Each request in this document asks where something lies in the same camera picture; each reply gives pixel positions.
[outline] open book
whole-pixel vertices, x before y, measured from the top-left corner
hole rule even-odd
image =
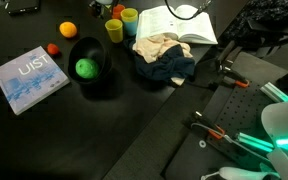
[[[181,5],[173,12],[184,18],[191,17],[197,8]],[[157,34],[187,43],[217,44],[210,17],[202,12],[191,20],[180,20],[174,17],[166,6],[144,10],[139,15],[136,39]]]

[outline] dark blue cloth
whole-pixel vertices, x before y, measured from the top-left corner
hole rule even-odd
[[[157,61],[147,63],[142,56],[132,50],[134,42],[126,43],[134,54],[136,70],[140,75],[151,80],[170,82],[172,77],[187,78],[194,74],[195,61],[192,58],[184,57],[180,45],[169,48]]]

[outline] blue book cover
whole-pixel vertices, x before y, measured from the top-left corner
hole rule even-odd
[[[68,83],[41,46],[0,66],[0,87],[16,115]]]

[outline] black table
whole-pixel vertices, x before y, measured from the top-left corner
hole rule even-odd
[[[261,86],[267,82],[274,83],[278,78],[288,73],[282,68],[244,52],[238,55],[232,65],[232,69],[240,72],[247,79],[251,79]],[[233,89],[230,87],[219,86],[209,104],[204,109],[203,115],[215,121],[232,92]],[[166,179],[196,180],[202,175],[216,172],[224,166],[238,167],[235,162],[210,144],[207,144],[205,148],[201,148],[199,141],[206,141],[206,135],[206,131],[198,127],[194,127],[190,131],[167,167],[165,172]]]
[[[102,178],[174,91],[136,73],[127,50],[110,42],[105,20],[90,16],[88,3],[43,0],[39,12],[15,17],[0,7],[0,65],[37,46],[55,43],[62,56],[54,60],[68,74],[71,48],[88,36],[99,39],[113,61],[110,83],[104,91],[82,93],[71,80],[20,116],[13,114],[0,89],[2,178]],[[163,5],[163,1],[121,3],[139,10]],[[77,25],[76,38],[60,35],[58,27],[64,21]],[[195,60],[198,62],[209,48],[194,45]]]

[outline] cup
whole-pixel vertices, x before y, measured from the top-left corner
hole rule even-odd
[[[123,23],[118,19],[111,19],[105,23],[105,28],[113,43],[123,41]]]
[[[136,35],[138,12],[133,8],[126,8],[121,12],[121,18],[125,27],[126,34],[129,36]]]
[[[125,7],[122,4],[118,4],[117,6],[113,7],[112,19],[121,20],[121,12],[124,9],[125,9]]]

